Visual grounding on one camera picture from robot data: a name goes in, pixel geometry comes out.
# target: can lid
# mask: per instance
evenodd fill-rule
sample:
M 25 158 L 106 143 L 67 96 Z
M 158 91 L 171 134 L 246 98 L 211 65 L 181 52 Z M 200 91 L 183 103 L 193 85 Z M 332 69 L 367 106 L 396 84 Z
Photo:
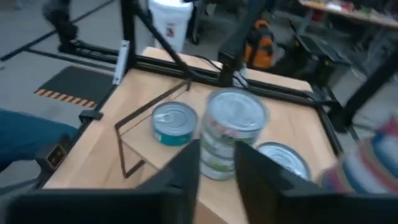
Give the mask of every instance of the can lid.
M 213 92 L 208 110 L 218 123 L 238 131 L 262 129 L 269 117 L 268 110 L 254 95 L 235 88 Z
M 152 113 L 152 124 L 155 129 L 173 136 L 191 133 L 198 122 L 196 112 L 181 102 L 166 102 L 155 108 Z
M 277 142 L 262 143 L 258 151 L 305 180 L 311 179 L 305 160 L 292 148 Z

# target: pull tab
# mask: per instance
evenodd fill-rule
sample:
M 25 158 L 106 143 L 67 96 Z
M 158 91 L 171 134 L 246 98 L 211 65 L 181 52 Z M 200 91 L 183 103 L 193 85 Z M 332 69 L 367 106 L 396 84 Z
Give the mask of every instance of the pull tab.
M 157 114 L 154 116 L 156 122 L 160 123 L 170 123 L 173 121 L 173 116 L 170 113 Z

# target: blue jeans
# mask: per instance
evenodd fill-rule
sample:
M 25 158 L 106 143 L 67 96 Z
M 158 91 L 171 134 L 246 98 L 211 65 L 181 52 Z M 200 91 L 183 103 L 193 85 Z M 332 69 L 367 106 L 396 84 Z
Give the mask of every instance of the blue jeans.
M 0 172 L 19 160 L 32 160 L 35 153 L 58 142 L 64 134 L 73 138 L 77 129 L 28 114 L 0 109 Z

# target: black metal frame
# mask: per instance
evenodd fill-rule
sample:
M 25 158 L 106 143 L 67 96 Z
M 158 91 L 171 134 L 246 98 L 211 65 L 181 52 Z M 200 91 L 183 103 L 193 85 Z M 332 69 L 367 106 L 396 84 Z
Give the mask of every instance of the black metal frame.
M 123 34 L 124 39 L 130 41 L 130 52 L 127 59 L 126 70 L 139 69 L 148 72 L 158 73 L 161 75 L 166 75 L 169 77 L 180 78 L 183 81 L 173 87 L 172 89 L 161 94 L 157 98 L 154 98 L 144 106 L 140 107 L 138 110 L 134 111 L 130 115 L 126 116 L 119 122 L 115 124 L 115 130 L 118 137 L 119 155 L 121 159 L 122 172 L 125 178 L 128 178 L 139 166 L 135 165 L 132 169 L 126 170 L 124 163 L 124 153 L 122 147 L 122 139 L 119 129 L 128 123 L 130 120 L 139 116 L 141 113 L 148 110 L 150 107 L 154 106 L 156 103 L 162 101 L 172 93 L 176 92 L 181 88 L 186 88 L 187 91 L 190 89 L 191 82 L 203 83 L 206 85 L 217 86 L 217 87 L 231 87 L 233 83 L 232 73 L 235 69 L 235 64 L 239 63 L 234 55 L 229 55 L 231 60 L 224 60 L 223 68 L 221 73 L 211 72 L 208 70 L 197 69 L 189 67 L 177 53 L 171 48 L 167 41 L 161 36 L 161 34 L 155 29 L 155 27 L 150 23 L 148 18 L 145 16 L 145 12 L 141 9 L 141 6 L 137 0 L 121 0 L 122 9 L 122 20 L 123 20 Z M 144 25 L 149 29 L 152 35 L 159 41 L 164 50 L 174 59 L 175 62 L 166 62 L 163 60 L 157 60 L 154 58 L 138 56 L 135 54 L 135 32 L 134 32 L 134 20 L 137 16 Z M 314 108 L 320 118 L 320 121 L 325 129 L 326 135 L 330 144 L 333 148 L 333 152 L 336 156 L 343 152 L 341 145 L 335 135 L 333 126 L 330 123 L 328 115 L 324 110 L 324 107 L 339 107 L 339 103 L 336 101 L 323 101 L 321 97 L 316 93 L 310 93 L 307 91 L 294 90 L 291 88 L 286 88 L 283 86 L 277 86 L 270 83 L 263 83 L 255 80 L 247 80 L 248 88 L 247 91 L 257 95 L 267 98 L 272 98 L 275 100 L 287 101 L 289 103 L 294 103 L 302 106 L 309 106 Z

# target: stacked cans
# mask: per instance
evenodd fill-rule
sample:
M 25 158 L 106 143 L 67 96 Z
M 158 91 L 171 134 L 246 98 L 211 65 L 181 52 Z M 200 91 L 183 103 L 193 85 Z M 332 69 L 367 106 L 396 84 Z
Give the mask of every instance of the stacked cans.
M 234 144 L 254 144 L 268 121 L 268 111 L 252 94 L 229 88 L 209 96 L 201 129 L 201 173 L 214 180 L 234 175 Z

